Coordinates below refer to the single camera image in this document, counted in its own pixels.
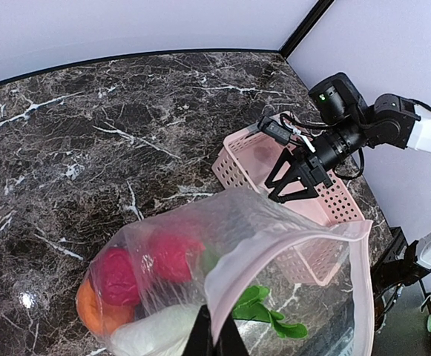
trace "clear plastic bag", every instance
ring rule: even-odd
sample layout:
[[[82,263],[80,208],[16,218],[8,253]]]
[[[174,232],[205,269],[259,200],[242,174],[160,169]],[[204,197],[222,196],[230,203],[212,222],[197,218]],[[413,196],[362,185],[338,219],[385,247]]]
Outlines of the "clear plastic bag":
[[[121,228],[92,261],[77,294],[77,310],[83,323],[116,356],[181,355],[199,308],[208,305],[216,340],[240,296],[247,287],[260,282],[254,279],[266,266],[272,266],[271,274],[263,279],[263,284],[273,285],[275,295],[270,295],[270,300],[281,305],[304,303],[304,309],[309,310],[309,300],[284,296],[300,286],[292,284],[292,273],[290,281],[284,277],[284,264],[271,261],[281,252],[286,255],[290,248],[312,257],[316,243],[329,240],[332,248],[338,249],[335,256],[343,266],[338,274],[347,273],[352,290],[348,295],[341,292],[343,287],[336,277],[327,286],[307,288],[331,289],[324,293],[331,298],[328,303],[343,298],[347,308],[350,298],[361,306],[353,309],[341,331],[348,334],[351,330],[351,355],[369,355],[373,339],[367,253],[370,226],[370,221],[360,221],[326,228],[249,189],[228,189]],[[322,256],[308,260],[319,265]],[[314,270],[323,273],[322,266]],[[283,291],[277,290],[281,284],[285,286]],[[333,297],[333,291],[339,297]],[[286,315],[287,320],[292,318],[300,315]],[[322,343],[314,338],[322,332],[317,330],[322,329],[319,324],[310,326],[309,318],[303,318],[293,321],[306,323],[314,331],[308,339]],[[239,330],[249,346],[250,337],[257,331],[243,332],[245,324],[239,323]],[[293,349],[301,350],[303,345],[308,347],[304,340]],[[257,347],[261,345],[249,348],[257,352]],[[332,347],[318,345],[326,353]]]

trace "plastic basket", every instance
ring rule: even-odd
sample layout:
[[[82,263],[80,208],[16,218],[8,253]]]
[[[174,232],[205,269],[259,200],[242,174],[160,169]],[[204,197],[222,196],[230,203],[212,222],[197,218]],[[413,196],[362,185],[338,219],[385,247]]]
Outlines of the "plastic basket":
[[[251,125],[225,138],[212,170],[225,189],[248,187],[258,193],[269,191],[264,181],[282,150],[283,146],[259,132],[256,125]],[[328,173],[334,185],[329,189],[319,185],[318,198],[286,202],[284,206],[324,226],[365,220],[344,183],[331,171]],[[299,182],[292,183],[283,193],[302,188]],[[279,254],[275,261],[291,283],[325,286],[337,273],[346,256],[347,251],[343,251],[335,241],[326,240],[305,244],[302,248],[289,248]]]

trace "red vegetable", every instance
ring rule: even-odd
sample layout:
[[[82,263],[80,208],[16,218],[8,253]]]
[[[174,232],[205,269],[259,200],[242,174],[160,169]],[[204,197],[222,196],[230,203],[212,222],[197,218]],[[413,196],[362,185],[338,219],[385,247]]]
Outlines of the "red vegetable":
[[[154,273],[170,282],[184,283],[192,279],[187,254],[199,254],[204,245],[191,237],[170,231],[155,234],[150,241]]]
[[[99,287],[102,299],[112,306],[138,305],[141,292],[151,286],[148,274],[142,268],[142,258],[118,247],[109,248],[96,261],[92,279]]]

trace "wall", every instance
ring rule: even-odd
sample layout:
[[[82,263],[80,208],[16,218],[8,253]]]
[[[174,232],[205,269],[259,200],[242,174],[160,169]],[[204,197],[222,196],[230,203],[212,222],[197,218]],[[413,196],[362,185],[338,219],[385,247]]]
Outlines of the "wall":
[[[127,53],[278,50],[315,0],[0,0],[0,80]]]
[[[346,72],[368,103],[396,93],[431,105],[431,1],[336,1],[290,65],[310,88]],[[391,226],[411,242],[431,230],[431,155],[366,150],[365,176]],[[431,291],[431,275],[424,285]]]

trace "orange fruit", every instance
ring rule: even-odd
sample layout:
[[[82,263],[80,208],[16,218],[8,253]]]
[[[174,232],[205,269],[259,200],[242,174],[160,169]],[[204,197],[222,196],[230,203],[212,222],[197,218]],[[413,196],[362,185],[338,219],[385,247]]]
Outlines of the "orange fruit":
[[[110,335],[134,318],[131,306],[110,306],[96,296],[87,278],[76,293],[76,310],[85,326],[95,335]]]

